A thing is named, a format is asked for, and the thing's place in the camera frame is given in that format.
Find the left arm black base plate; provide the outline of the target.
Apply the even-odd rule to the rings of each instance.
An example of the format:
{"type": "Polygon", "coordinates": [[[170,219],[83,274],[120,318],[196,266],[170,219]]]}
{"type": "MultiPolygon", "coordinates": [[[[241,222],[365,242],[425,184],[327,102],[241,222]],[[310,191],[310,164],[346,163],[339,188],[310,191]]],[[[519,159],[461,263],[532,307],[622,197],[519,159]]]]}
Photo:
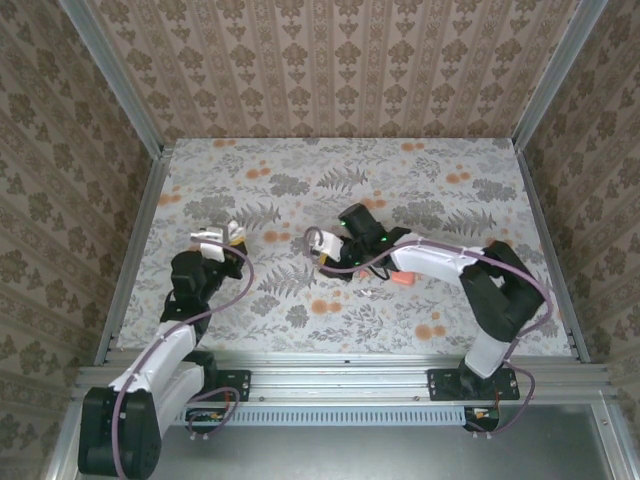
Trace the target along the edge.
{"type": "Polygon", "coordinates": [[[213,390],[229,387],[236,389],[240,394],[240,401],[249,400],[252,372],[250,370],[217,370],[214,374],[205,376],[204,386],[199,395],[204,395],[213,390]]]}

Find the black connector board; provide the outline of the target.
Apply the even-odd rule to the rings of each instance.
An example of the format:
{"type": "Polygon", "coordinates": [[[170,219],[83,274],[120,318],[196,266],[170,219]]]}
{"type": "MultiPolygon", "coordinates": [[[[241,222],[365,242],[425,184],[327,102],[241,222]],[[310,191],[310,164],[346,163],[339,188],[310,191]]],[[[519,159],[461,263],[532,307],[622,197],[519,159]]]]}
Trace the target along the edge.
{"type": "Polygon", "coordinates": [[[463,428],[472,433],[493,432],[498,428],[500,412],[497,407],[465,407],[463,428]]]}
{"type": "Polygon", "coordinates": [[[192,408],[184,414],[186,428],[191,434],[208,435],[225,419],[225,408],[192,408]]]}

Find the aluminium frame post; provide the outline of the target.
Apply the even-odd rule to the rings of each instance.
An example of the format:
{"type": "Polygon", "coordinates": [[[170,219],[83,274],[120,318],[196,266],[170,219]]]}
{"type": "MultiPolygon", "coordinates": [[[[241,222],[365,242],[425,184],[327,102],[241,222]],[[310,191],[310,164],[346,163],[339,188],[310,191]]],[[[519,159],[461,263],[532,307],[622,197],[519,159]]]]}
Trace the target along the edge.
{"type": "Polygon", "coordinates": [[[607,6],[608,0],[580,0],[575,13],[552,54],[531,99],[512,134],[514,149],[521,153],[530,142],[588,37],[607,6]]]}
{"type": "Polygon", "coordinates": [[[125,62],[90,8],[88,0],[59,0],[62,9],[78,32],[100,69],[119,105],[126,113],[153,162],[162,156],[164,140],[148,113],[142,96],[127,75],[125,62]]]}

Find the grey metal panel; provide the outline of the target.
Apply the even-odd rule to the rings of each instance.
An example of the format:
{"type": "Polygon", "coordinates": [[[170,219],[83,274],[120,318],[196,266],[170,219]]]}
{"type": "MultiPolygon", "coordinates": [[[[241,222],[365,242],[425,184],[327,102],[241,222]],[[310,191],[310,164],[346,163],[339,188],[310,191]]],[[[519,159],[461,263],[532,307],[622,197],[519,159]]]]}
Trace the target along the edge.
{"type": "Polygon", "coordinates": [[[617,405],[529,407],[508,430],[456,426],[226,427],[165,436],[149,480],[640,480],[617,405]]]}

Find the aluminium side rail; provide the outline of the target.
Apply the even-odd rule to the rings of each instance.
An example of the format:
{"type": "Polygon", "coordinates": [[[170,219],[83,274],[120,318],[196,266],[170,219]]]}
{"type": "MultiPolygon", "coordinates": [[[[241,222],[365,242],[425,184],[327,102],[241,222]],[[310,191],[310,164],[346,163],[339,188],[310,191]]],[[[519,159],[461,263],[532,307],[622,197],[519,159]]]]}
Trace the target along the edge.
{"type": "Polygon", "coordinates": [[[152,162],[124,263],[93,362],[94,366],[102,365],[105,362],[110,347],[123,324],[174,147],[175,144],[165,145],[159,157],[152,162]]]}
{"type": "Polygon", "coordinates": [[[524,153],[521,150],[517,150],[516,157],[523,179],[524,188],[528,196],[533,219],[538,231],[542,252],[545,256],[551,285],[553,287],[559,315],[564,325],[568,343],[572,352],[581,363],[591,363],[591,356],[581,332],[580,324],[564,280],[562,269],[555,252],[551,235],[544,217],[544,212],[532,175],[529,172],[524,153]]]}

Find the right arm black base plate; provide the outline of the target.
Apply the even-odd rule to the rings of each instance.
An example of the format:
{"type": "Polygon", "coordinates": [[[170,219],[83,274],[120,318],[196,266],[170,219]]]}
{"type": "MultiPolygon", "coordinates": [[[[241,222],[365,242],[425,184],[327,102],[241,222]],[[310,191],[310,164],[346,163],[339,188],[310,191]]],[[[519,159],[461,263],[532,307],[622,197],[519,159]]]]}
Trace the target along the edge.
{"type": "Polygon", "coordinates": [[[426,375],[432,401],[520,399],[515,372],[509,368],[501,368],[487,379],[481,379],[473,373],[462,372],[457,368],[430,369],[426,375]]]}

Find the floral patterned table cover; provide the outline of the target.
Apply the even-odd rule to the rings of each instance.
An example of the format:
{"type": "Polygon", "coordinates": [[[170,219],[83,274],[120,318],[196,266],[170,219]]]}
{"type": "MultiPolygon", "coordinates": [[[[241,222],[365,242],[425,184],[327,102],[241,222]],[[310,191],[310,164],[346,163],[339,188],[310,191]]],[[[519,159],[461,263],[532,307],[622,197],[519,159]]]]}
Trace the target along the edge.
{"type": "Polygon", "coordinates": [[[412,286],[373,274],[320,274],[304,254],[309,226],[339,232],[362,203],[386,229],[406,227],[456,246],[512,247],[548,283],[528,196],[507,139],[181,140],[174,147],[117,337],[153,337],[171,288],[171,259],[198,229],[237,221],[253,282],[229,280],[202,340],[212,350],[461,355],[477,325],[464,292],[419,275],[412,286]],[[361,289],[372,290],[364,296],[361,289]]]}

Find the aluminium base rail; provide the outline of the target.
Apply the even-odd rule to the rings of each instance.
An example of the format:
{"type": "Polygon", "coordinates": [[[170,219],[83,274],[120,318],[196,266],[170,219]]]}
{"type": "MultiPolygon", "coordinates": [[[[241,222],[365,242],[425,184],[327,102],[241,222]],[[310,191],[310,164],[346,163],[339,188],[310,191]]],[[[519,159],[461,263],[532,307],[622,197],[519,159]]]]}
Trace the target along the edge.
{"type": "MultiPolygon", "coordinates": [[[[217,351],[221,369],[249,370],[251,404],[425,404],[427,372],[455,368],[453,355],[260,353],[217,351]]],[[[511,363],[536,381],[535,404],[586,404],[615,396],[607,368],[572,357],[523,357],[511,363]]]]}

